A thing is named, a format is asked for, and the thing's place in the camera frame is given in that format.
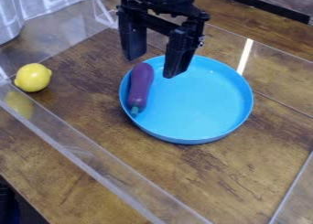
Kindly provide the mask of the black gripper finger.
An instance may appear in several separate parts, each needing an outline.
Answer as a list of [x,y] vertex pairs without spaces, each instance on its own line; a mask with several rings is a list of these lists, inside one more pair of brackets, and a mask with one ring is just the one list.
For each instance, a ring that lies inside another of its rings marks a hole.
[[119,32],[123,55],[135,60],[147,52],[147,28],[131,16],[119,14]]
[[203,23],[187,20],[169,35],[163,64],[165,78],[171,79],[187,70],[194,52],[203,44]]

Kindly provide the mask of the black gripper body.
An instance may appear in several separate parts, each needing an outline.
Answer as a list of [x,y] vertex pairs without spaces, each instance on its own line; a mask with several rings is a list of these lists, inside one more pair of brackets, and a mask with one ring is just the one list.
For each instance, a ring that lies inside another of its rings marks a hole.
[[120,33],[146,33],[150,28],[169,36],[179,29],[186,30],[191,36],[201,36],[210,16],[193,3],[194,0],[120,0]]

